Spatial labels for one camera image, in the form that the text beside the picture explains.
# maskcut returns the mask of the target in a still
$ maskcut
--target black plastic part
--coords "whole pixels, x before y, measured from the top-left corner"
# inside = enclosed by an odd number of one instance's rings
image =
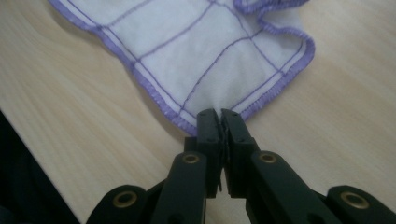
[[[78,223],[2,112],[0,205],[13,213],[15,223]],[[0,209],[0,223],[12,221],[5,209]]]
[[[221,190],[221,170],[223,144],[219,118],[214,109],[207,109],[197,116],[196,137],[186,137],[184,151],[198,151],[206,156],[206,192],[207,198],[216,198],[218,187]]]
[[[124,185],[111,190],[94,208],[87,224],[124,224],[143,223],[139,220],[147,202],[146,191],[137,187]]]
[[[151,224],[205,223],[206,157],[184,152],[175,157]]]
[[[361,189],[350,186],[331,188],[326,203],[343,223],[396,223],[396,215],[390,209]]]
[[[228,148],[224,167],[228,192],[232,198],[246,198],[250,156],[259,148],[239,114],[223,109],[221,122]]]
[[[251,224],[275,223],[269,208],[255,187],[248,189],[245,207]]]
[[[341,223],[277,154],[254,152],[252,179],[275,223]]]

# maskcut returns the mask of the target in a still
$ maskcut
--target brass screw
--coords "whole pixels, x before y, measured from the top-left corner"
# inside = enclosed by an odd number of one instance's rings
[[[341,199],[347,203],[348,205],[358,208],[358,209],[367,209],[370,207],[370,204],[366,199],[361,197],[359,194],[352,193],[350,191],[344,191],[341,193]]]
[[[116,195],[113,199],[113,205],[118,208],[126,208],[137,201],[137,194],[133,191],[123,191]]]
[[[188,154],[183,157],[183,161],[188,164],[194,164],[199,161],[199,157],[194,154]]]
[[[260,158],[261,161],[266,162],[266,163],[274,163],[274,162],[276,162],[276,157],[274,155],[266,153],[266,152],[260,154],[259,158]]]

